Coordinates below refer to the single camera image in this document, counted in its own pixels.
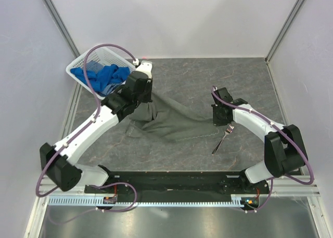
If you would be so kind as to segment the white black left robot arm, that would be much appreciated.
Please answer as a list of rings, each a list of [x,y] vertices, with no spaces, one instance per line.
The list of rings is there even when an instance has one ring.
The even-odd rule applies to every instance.
[[[40,147],[41,168],[63,192],[77,185],[94,184],[103,193],[112,191],[114,180],[100,166],[78,164],[83,153],[106,131],[132,114],[141,103],[151,102],[151,72],[134,71],[125,84],[105,97],[97,109],[71,134],[54,145]]]

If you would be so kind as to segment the grey green napkin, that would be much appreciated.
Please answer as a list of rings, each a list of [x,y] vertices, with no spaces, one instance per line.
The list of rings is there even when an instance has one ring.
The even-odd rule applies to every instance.
[[[141,103],[129,115],[126,135],[131,138],[160,139],[165,142],[179,142],[221,133],[207,118],[185,107],[179,102],[161,94],[152,93],[152,102]]]

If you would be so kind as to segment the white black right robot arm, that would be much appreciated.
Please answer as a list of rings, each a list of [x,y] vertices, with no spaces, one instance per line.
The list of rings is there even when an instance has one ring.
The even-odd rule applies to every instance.
[[[233,99],[228,90],[213,86],[213,124],[239,124],[256,135],[264,144],[263,161],[241,171],[239,189],[252,192],[257,183],[287,176],[306,166],[309,160],[299,128],[277,123],[255,110],[247,101]]]

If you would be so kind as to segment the silver fork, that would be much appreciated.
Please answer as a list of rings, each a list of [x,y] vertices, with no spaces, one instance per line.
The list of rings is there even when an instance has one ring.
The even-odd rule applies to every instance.
[[[222,139],[219,141],[219,143],[215,146],[215,148],[212,151],[212,155],[215,155],[216,152],[218,151],[218,149],[220,148],[221,144],[223,143],[224,139],[230,135],[234,130],[234,126],[233,125],[228,125],[228,127],[225,129],[224,131],[224,136],[222,137]]]

